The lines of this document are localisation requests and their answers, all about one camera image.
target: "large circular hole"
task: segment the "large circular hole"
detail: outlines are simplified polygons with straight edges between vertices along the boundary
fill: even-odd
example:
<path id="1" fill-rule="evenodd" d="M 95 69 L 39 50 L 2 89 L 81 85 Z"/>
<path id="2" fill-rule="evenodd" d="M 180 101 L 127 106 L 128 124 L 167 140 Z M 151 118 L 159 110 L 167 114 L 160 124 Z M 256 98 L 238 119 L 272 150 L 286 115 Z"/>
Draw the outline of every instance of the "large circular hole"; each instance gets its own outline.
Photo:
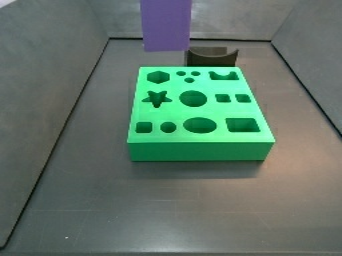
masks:
<path id="1" fill-rule="evenodd" d="M 200 107 L 207 103 L 207 96 L 199 91 L 186 91 L 179 96 L 180 102 L 188 107 Z"/>
<path id="2" fill-rule="evenodd" d="M 203 117 L 187 119 L 183 126 L 187 131 L 194 133 L 210 133 L 218 127 L 216 123 L 211 119 Z"/>
<path id="3" fill-rule="evenodd" d="M 164 133 L 172 133 L 172 132 L 176 130 L 176 125 L 175 125 L 172 122 L 164 122 L 164 123 L 160 125 L 160 130 L 161 130 Z"/>

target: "circular hole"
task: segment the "circular hole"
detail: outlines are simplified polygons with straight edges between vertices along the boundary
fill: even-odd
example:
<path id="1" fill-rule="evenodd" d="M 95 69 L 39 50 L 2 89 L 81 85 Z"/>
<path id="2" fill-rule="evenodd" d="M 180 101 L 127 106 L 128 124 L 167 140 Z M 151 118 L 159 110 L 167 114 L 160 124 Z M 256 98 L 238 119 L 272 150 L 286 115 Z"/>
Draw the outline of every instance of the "circular hole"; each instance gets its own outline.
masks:
<path id="1" fill-rule="evenodd" d="M 218 127 L 216 123 L 211 119 L 203 117 L 187 119 L 183 126 L 187 131 L 194 133 L 210 133 Z"/>
<path id="2" fill-rule="evenodd" d="M 172 122 L 164 122 L 161 125 L 160 125 L 160 130 L 164 132 L 164 133 L 171 133 L 176 130 L 176 125 L 172 123 Z"/>
<path id="3" fill-rule="evenodd" d="M 199 76 L 200 73 L 199 73 L 198 71 L 192 71 L 192 72 L 191 72 L 191 75 L 192 75 L 192 76 Z"/>
<path id="4" fill-rule="evenodd" d="M 177 71 L 176 74 L 177 74 L 179 76 L 184 76 L 187 73 L 186 73 L 184 71 Z"/>
<path id="5" fill-rule="evenodd" d="M 188 78 L 184 79 L 184 81 L 186 81 L 187 83 L 194 83 L 195 79 L 191 78 L 191 77 L 188 77 Z"/>
<path id="6" fill-rule="evenodd" d="M 186 91 L 179 96 L 180 102 L 188 107 L 200 107 L 207 103 L 207 96 L 199 91 Z"/>

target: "small circular hole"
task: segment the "small circular hole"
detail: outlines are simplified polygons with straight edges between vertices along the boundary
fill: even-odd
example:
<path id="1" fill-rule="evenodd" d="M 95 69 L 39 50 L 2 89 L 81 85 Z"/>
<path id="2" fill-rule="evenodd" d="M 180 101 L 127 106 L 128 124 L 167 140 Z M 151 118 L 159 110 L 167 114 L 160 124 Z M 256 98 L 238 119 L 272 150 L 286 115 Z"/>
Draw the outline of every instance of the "small circular hole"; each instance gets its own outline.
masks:
<path id="1" fill-rule="evenodd" d="M 195 82 L 195 79 L 191 78 L 191 77 L 188 77 L 188 78 L 184 79 L 184 81 L 186 81 L 187 83 L 194 83 L 194 82 Z"/>
<path id="2" fill-rule="evenodd" d="M 160 130 L 161 130 L 164 133 L 172 133 L 172 132 L 176 130 L 176 125 L 175 125 L 172 122 L 164 122 L 164 123 L 160 125 Z"/>
<path id="3" fill-rule="evenodd" d="M 176 74 L 177 74 L 179 76 L 184 76 L 187 73 L 186 73 L 184 71 L 177 71 Z"/>
<path id="4" fill-rule="evenodd" d="M 191 72 L 191 75 L 192 75 L 192 76 L 199 76 L 200 73 L 199 73 L 198 71 L 192 71 L 192 72 Z"/>

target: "gray wall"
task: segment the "gray wall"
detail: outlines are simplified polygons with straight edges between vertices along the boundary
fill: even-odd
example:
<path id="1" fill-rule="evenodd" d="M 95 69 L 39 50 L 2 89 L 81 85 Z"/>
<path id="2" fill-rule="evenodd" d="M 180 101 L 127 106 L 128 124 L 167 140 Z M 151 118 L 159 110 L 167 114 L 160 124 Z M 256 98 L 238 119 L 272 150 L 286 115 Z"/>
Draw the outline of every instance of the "gray wall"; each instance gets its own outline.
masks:
<path id="1" fill-rule="evenodd" d="M 141 37 L 139 0 L 88 0 L 109 37 Z M 271 40 L 298 0 L 192 0 L 192 38 Z"/>
<path id="2" fill-rule="evenodd" d="M 342 1 L 304 0 L 272 44 L 342 133 Z"/>
<path id="3" fill-rule="evenodd" d="M 0 38 L 1 247 L 108 38 L 84 0 L 11 3 Z"/>

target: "hexagonal hole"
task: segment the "hexagonal hole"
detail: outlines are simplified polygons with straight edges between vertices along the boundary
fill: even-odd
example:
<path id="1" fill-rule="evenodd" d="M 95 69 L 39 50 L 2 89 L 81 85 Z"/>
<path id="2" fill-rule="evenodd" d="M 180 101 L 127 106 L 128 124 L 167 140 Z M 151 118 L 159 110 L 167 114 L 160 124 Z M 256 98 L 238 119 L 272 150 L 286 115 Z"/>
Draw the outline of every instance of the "hexagonal hole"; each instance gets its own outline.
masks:
<path id="1" fill-rule="evenodd" d="M 169 80 L 169 74 L 163 71 L 155 71 L 147 74 L 147 80 L 152 83 L 161 84 Z"/>

